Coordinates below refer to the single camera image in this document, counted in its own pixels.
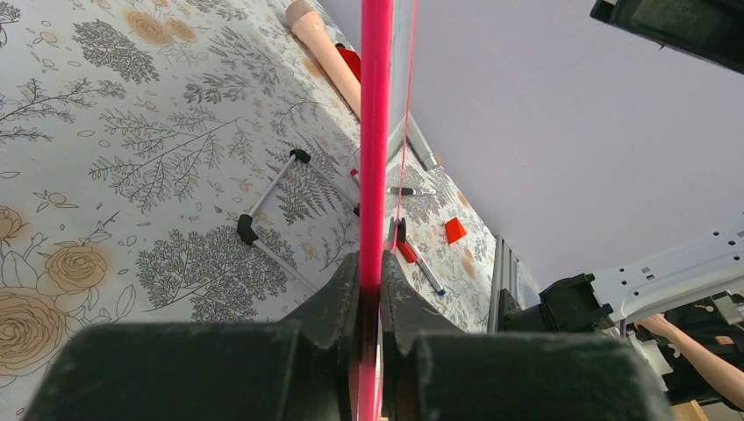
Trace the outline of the pink framed whiteboard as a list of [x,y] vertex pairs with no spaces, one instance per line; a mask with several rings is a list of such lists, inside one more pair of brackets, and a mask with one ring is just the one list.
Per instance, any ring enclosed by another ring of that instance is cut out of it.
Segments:
[[383,273],[383,237],[388,230],[388,145],[404,138],[419,4],[364,1],[361,4],[361,187],[358,266],[361,323],[354,419],[379,417],[376,375],[378,320]]

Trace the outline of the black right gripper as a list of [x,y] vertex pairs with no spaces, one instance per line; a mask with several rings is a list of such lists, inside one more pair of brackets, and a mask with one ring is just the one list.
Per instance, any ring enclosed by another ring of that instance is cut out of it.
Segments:
[[662,47],[743,73],[742,1],[596,1],[590,17]]

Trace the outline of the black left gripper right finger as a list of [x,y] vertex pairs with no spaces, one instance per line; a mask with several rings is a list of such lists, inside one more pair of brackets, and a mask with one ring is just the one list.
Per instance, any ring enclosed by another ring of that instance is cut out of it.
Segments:
[[647,363],[599,334],[473,334],[382,264],[383,413],[391,420],[670,420]]

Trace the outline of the person forearm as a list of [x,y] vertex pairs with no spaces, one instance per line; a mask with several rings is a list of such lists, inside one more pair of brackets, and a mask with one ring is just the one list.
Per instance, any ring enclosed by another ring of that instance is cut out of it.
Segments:
[[671,324],[661,313],[634,322],[667,339],[727,401],[743,409],[743,372]]

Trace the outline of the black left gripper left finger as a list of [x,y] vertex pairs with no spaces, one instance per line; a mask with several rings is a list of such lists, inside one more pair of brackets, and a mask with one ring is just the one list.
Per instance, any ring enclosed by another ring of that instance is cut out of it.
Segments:
[[61,350],[27,420],[350,420],[358,256],[273,323],[98,325]]

